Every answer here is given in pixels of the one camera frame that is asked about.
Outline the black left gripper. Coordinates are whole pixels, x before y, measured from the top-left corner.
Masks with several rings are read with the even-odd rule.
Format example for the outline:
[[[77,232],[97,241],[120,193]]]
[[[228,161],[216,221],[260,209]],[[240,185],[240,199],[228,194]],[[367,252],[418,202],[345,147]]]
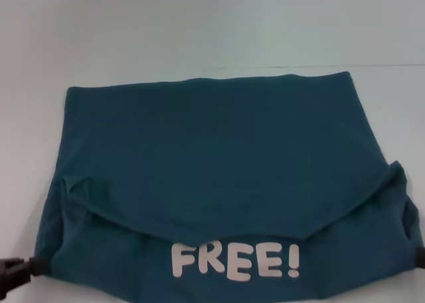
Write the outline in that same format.
[[[50,261],[47,258],[33,256],[1,259],[1,286],[22,286],[31,281],[32,276],[50,273]]]

